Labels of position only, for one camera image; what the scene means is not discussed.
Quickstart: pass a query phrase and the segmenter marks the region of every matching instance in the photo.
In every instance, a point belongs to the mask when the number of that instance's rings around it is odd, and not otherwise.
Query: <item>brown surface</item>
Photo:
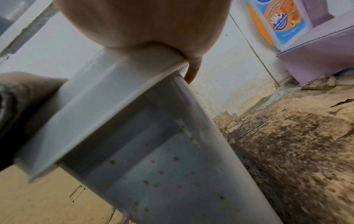
[[[354,89],[287,96],[239,124],[233,149],[283,222],[354,223]]]
[[[112,217],[109,204],[60,168],[33,184],[27,179],[16,166],[0,172],[0,224],[108,224]]]

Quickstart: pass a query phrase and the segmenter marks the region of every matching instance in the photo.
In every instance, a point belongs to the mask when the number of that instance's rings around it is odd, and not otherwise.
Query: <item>cardboard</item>
[[[354,67],[354,10],[329,20],[298,39],[277,57],[300,83]]]
[[[0,172],[1,224],[108,224],[111,220],[112,206],[61,168],[33,184],[27,180],[16,166]]]

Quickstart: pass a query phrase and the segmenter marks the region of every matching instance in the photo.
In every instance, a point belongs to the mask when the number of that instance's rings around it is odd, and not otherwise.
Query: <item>stained wooden surface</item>
[[[232,147],[283,222],[354,223],[354,89],[302,91],[250,116]]]

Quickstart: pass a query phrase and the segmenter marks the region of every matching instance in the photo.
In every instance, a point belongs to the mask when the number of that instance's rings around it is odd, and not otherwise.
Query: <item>bottle label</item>
[[[290,41],[306,26],[293,0],[257,0],[257,6],[281,44]]]

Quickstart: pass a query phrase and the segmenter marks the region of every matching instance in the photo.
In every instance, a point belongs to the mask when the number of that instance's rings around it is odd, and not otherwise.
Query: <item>bucket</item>
[[[177,70],[174,50],[104,50],[29,121],[18,165],[56,166],[143,224],[281,224]]]

